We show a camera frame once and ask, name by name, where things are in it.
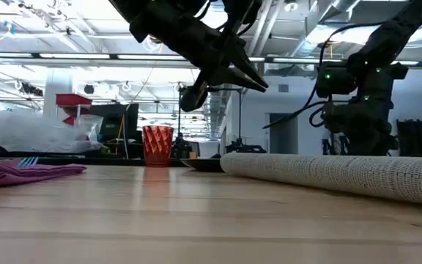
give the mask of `plastic bag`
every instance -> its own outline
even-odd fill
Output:
[[[91,114],[83,114],[76,118],[75,126],[86,133],[91,142],[97,142],[97,135],[102,128],[103,117]]]
[[[84,153],[102,147],[86,136],[81,128],[42,115],[0,111],[0,146],[8,151]]]

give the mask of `doorway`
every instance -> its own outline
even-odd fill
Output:
[[[291,114],[268,114],[270,122],[278,121]],[[298,154],[297,117],[270,128],[269,153]]]

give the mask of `purple towel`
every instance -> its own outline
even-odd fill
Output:
[[[21,159],[0,160],[0,187],[33,183],[61,176],[77,175],[86,167],[80,165],[48,166],[35,165],[30,168],[17,168]]]

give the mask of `rolled rug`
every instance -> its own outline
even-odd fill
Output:
[[[422,158],[230,153],[226,173],[422,203]]]

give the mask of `table surface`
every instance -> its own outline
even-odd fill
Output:
[[[422,263],[422,206],[183,168],[91,166],[0,189],[0,263]]]

